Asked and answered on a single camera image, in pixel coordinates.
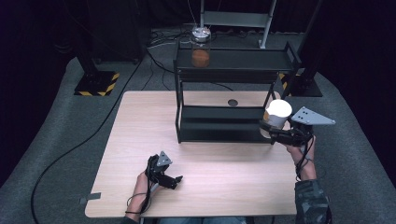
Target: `black cable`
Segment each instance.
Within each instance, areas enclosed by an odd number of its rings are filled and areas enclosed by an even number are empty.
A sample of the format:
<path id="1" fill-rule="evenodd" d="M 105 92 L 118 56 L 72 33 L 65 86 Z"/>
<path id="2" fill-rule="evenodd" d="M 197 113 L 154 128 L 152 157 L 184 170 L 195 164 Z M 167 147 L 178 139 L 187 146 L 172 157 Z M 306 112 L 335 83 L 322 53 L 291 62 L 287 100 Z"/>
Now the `black cable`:
<path id="1" fill-rule="evenodd" d="M 149 208 L 149 200 L 150 200 L 150 196 L 151 196 L 151 187 L 150 187 L 150 182 L 151 182 L 151 171 L 149 170 L 150 167 L 150 162 L 151 160 L 148 160 L 148 167 L 146 168 L 146 176 L 148 177 L 148 191 L 146 192 L 146 199 L 143 202 L 142 205 L 142 209 L 140 210 L 140 214 L 143 214 L 144 212 L 146 212 Z"/>
<path id="2" fill-rule="evenodd" d="M 75 147 L 72 147 L 70 150 L 66 151 L 64 154 L 62 154 L 60 157 L 58 157 L 56 160 L 54 160 L 50 165 L 48 165 L 46 167 L 46 169 L 41 173 L 41 175 L 38 177 L 37 181 L 35 182 L 35 186 L 33 188 L 31 197 L 30 197 L 30 209 L 32 212 L 32 216 L 33 216 L 33 220 L 35 221 L 36 224 L 38 224 L 38 219 L 35 215 L 35 191 L 37 190 L 38 184 L 40 183 L 41 179 L 43 178 L 44 174 L 60 159 L 62 159 L 63 157 L 65 157 L 66 155 L 68 155 L 69 153 L 71 153 L 72 151 L 76 150 L 77 148 L 81 147 L 82 145 L 84 145 L 85 143 L 87 143 L 88 141 L 90 141 L 97 133 L 99 133 L 99 131 L 102 129 L 102 127 L 105 125 L 107 119 L 110 117 L 111 112 L 114 110 L 114 108 L 117 105 L 117 102 L 120 100 L 122 93 L 124 92 L 127 84 L 129 83 L 129 81 L 131 80 L 131 78 L 134 76 L 134 74 L 136 73 L 137 69 L 139 68 L 141 63 L 139 63 L 136 67 L 136 69 L 132 72 L 131 76 L 128 78 L 128 80 L 125 82 L 124 86 L 122 87 L 122 90 L 120 92 L 120 95 L 117 97 L 116 102 L 114 103 L 114 105 L 111 107 L 110 111 L 108 112 L 108 114 L 106 115 L 104 121 L 99 125 L 99 127 L 97 128 L 97 130 L 88 138 L 86 138 L 84 141 L 82 141 L 81 143 L 77 144 Z"/>
<path id="3" fill-rule="evenodd" d="M 162 63 L 160 63 L 160 62 L 158 62 L 157 60 L 155 60 L 154 57 L 152 56 L 152 54 L 149 52 L 148 49 L 146 49 L 146 52 L 148 53 L 148 56 L 151 58 L 151 60 L 154 61 L 154 63 L 155 63 L 157 66 L 159 66 L 161 69 L 165 70 L 166 72 L 174 73 L 173 71 L 171 71 L 171 70 L 165 68 L 165 67 L 163 66 Z"/>
<path id="4" fill-rule="evenodd" d="M 142 194 L 146 194 L 146 193 L 137 193 L 137 194 L 132 195 L 132 196 L 128 199 L 128 201 L 126 201 L 126 206 L 127 206 L 127 207 L 129 206 L 129 203 L 130 203 L 130 201 L 132 200 L 132 198 L 134 198 L 134 197 L 136 197 L 136 196 L 138 196 L 138 195 L 142 195 Z"/>
<path id="5" fill-rule="evenodd" d="M 148 80 L 146 81 L 146 83 L 145 83 L 145 85 L 143 86 L 143 88 L 140 89 L 141 91 L 142 91 L 143 89 L 146 88 L 146 86 L 148 85 L 149 81 L 150 81 L 151 78 L 154 76 L 154 71 L 152 70 L 152 60 L 151 60 L 151 63 L 150 63 L 150 65 L 149 65 L 149 69 L 151 70 L 151 75 L 149 76 L 149 78 L 148 78 Z"/>
<path id="6" fill-rule="evenodd" d="M 177 35 L 164 35 L 162 32 L 153 32 L 153 33 L 156 35 L 156 37 L 152 38 L 149 41 L 149 45 L 148 45 L 149 48 L 161 45 L 166 41 L 175 41 L 178 38 L 190 36 L 190 31 L 188 30 L 183 31 Z"/>
<path id="7" fill-rule="evenodd" d="M 305 161 L 305 157 L 308 154 L 309 150 L 311 149 L 311 147 L 314 145 L 314 140 L 311 142 L 311 145 L 307 145 L 309 140 L 311 140 L 311 138 L 313 138 L 314 136 L 311 135 L 309 136 L 305 141 L 304 141 L 304 153 L 303 153 L 303 157 L 300 159 L 299 162 L 297 162 L 296 164 L 296 180 L 298 181 L 297 177 L 299 177 L 301 170 L 304 168 L 305 165 L 307 165 L 309 163 L 310 160 L 307 160 L 307 162 L 305 164 L 303 164 L 303 162 Z"/>
<path id="8" fill-rule="evenodd" d="M 167 89 L 167 90 L 169 90 L 170 91 L 170 89 L 165 85 L 165 81 L 163 80 L 163 85 L 165 86 L 165 88 Z"/>
<path id="9" fill-rule="evenodd" d="M 219 83 L 216 83 L 216 82 L 211 82 L 211 84 L 224 87 L 225 89 L 227 89 L 227 90 L 229 90 L 229 91 L 233 91 L 233 89 L 231 89 L 230 87 L 225 86 L 225 85 L 223 85 L 223 84 L 219 84 Z"/>

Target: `metal pole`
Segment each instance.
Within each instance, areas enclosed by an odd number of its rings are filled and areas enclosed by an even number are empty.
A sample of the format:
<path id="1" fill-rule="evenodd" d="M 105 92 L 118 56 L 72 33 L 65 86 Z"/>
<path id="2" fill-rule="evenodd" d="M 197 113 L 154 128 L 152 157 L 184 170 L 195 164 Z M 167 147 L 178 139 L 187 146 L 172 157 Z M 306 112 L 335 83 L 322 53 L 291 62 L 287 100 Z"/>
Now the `metal pole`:
<path id="1" fill-rule="evenodd" d="M 201 0 L 201 16 L 200 16 L 201 28 L 204 28 L 204 15 L 205 15 L 205 0 Z"/>
<path id="2" fill-rule="evenodd" d="M 268 33 L 270 32 L 270 26 L 271 26 L 272 18 L 274 16 L 275 5 L 276 5 L 276 0 L 273 0 L 273 2 L 271 3 L 270 11 L 268 13 L 267 24 L 265 24 L 264 35 L 260 43 L 260 49 L 265 49 L 265 42 L 267 41 Z"/>

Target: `wooden table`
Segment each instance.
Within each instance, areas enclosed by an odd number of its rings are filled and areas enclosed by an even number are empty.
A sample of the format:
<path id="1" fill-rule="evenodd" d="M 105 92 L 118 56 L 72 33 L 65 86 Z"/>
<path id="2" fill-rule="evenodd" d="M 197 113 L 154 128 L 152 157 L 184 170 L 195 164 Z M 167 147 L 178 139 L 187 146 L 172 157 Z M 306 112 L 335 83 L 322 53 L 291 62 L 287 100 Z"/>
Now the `wooden table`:
<path id="1" fill-rule="evenodd" d="M 185 91 L 189 105 L 262 105 L 262 91 Z M 127 91 L 120 103 L 92 193 L 88 217 L 123 217 L 136 177 L 150 156 L 163 150 L 173 161 L 166 170 L 183 175 L 175 190 L 152 198 L 144 217 L 294 215 L 294 165 L 275 143 L 177 142 L 173 91 Z"/>

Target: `black device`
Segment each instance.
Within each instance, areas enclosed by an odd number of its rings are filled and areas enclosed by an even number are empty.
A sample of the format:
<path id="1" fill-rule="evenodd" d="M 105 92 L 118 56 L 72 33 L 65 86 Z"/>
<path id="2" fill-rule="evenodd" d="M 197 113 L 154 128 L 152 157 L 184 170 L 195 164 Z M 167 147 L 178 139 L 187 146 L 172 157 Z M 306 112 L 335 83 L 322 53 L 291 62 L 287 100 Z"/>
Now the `black device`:
<path id="1" fill-rule="evenodd" d="M 288 117 L 289 130 L 281 130 L 260 120 L 260 128 L 267 131 L 272 144 L 278 142 L 294 147 L 304 146 L 314 135 L 313 125 L 335 124 L 335 120 L 328 119 L 306 107 L 302 107 L 296 114 Z"/>
<path id="2" fill-rule="evenodd" d="M 165 174 L 166 169 L 168 169 L 169 165 L 172 164 L 172 161 L 169 157 L 162 151 L 160 156 L 154 155 L 148 159 L 148 168 L 146 169 L 146 176 L 149 181 L 153 183 L 158 183 L 160 186 L 163 186 L 167 189 L 175 189 L 177 184 L 181 181 L 183 176 L 178 176 L 173 178 L 169 175 Z"/>

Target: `gray carpet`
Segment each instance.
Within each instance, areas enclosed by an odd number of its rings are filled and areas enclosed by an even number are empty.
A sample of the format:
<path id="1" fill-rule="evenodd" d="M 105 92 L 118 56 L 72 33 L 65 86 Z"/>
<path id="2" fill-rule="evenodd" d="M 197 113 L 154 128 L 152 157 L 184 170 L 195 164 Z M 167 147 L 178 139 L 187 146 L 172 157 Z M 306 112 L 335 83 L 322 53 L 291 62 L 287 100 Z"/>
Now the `gray carpet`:
<path id="1" fill-rule="evenodd" d="M 261 37 L 255 34 L 246 38 L 219 35 L 213 46 L 257 48 Z M 283 49 L 287 40 L 298 48 L 302 38 L 302 35 L 270 35 L 267 48 Z M 172 70 L 174 46 L 161 45 L 149 51 L 157 61 Z M 122 92 L 140 91 L 143 88 L 143 91 L 166 91 L 166 88 L 172 91 L 175 89 L 174 77 L 171 73 L 163 74 L 163 70 L 151 63 L 148 56 L 135 73 L 137 65 L 133 63 L 101 63 L 97 67 L 99 70 L 120 72 L 114 91 L 106 97 L 75 96 L 74 88 L 83 70 L 77 59 L 70 62 L 45 123 L 0 189 L 0 223 L 34 223 L 31 193 L 35 183 L 46 167 L 67 152 L 70 153 L 48 169 L 36 189 L 35 213 L 39 223 L 120 222 L 120 218 L 85 217 L 85 205 L 79 204 L 78 200 L 91 192 Z M 359 123 L 332 83 L 321 74 L 317 74 L 315 80 L 323 97 L 288 97 L 287 100 L 295 111 L 306 106 L 337 122 L 333 126 L 315 127 L 318 137 L 318 173 L 332 200 L 334 223 L 395 223 L 396 190 Z M 236 91 L 267 88 L 261 85 L 226 85 Z M 186 85 L 186 90 L 227 91 L 214 84 L 190 84 Z M 85 144 L 70 151 L 90 138 L 100 127 L 97 134 Z M 271 218 L 255 217 L 255 221 L 271 223 Z M 278 216 L 275 219 L 275 223 L 293 222 L 293 216 Z"/>

